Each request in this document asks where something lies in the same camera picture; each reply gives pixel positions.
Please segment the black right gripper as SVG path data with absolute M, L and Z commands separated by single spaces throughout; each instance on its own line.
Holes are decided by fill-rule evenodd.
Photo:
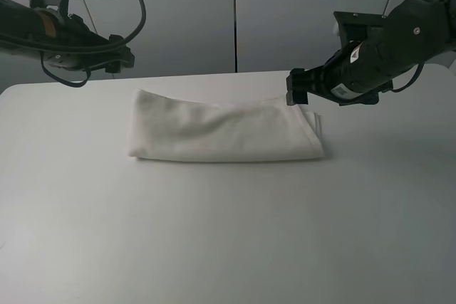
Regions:
M 323 65 L 312 68 L 294 68 L 286 78 L 286 104 L 308 105 L 310 92 L 340 106 L 375 105 L 379 94 L 393 89 L 391 80 L 372 90 L 355 90 L 356 82 L 351 75 L 351 59 L 358 60 L 362 42 L 350 42 L 336 51 Z

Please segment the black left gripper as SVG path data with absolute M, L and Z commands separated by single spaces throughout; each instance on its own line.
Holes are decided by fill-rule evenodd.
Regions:
M 103 38 L 92 32 L 80 16 L 61 16 L 57 11 L 40 11 L 43 22 L 43 42 L 63 46 L 63 50 L 43 52 L 43 62 L 54 68 L 67 71 L 91 71 L 103 69 L 107 73 L 120 73 L 135 65 L 135 56 L 127 46 L 111 51 L 95 52 L 98 46 L 117 43 L 122 36 Z

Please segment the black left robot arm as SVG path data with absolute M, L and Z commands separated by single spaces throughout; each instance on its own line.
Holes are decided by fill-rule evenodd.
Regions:
M 65 46 L 65 48 L 95 46 L 115 43 L 120 36 L 109 39 L 92 32 L 83 19 L 73 15 L 63 18 L 51 9 L 31 9 L 11 0 L 1 0 L 1 33 L 14 38 L 35 43 Z M 97 54 L 72 54 L 62 51 L 43 53 L 43 62 L 53 68 L 80 71 L 86 66 L 89 70 L 103 69 L 107 73 L 119 73 L 124 68 L 132 68 L 135 57 L 124 46 L 114 51 Z

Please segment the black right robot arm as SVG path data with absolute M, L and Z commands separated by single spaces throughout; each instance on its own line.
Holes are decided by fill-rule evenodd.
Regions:
M 395 92 L 393 79 L 455 50 L 455 0 L 404 0 L 387 16 L 334 12 L 341 48 L 325 64 L 295 68 L 286 79 L 288 105 L 316 95 L 340 106 L 375 105 Z

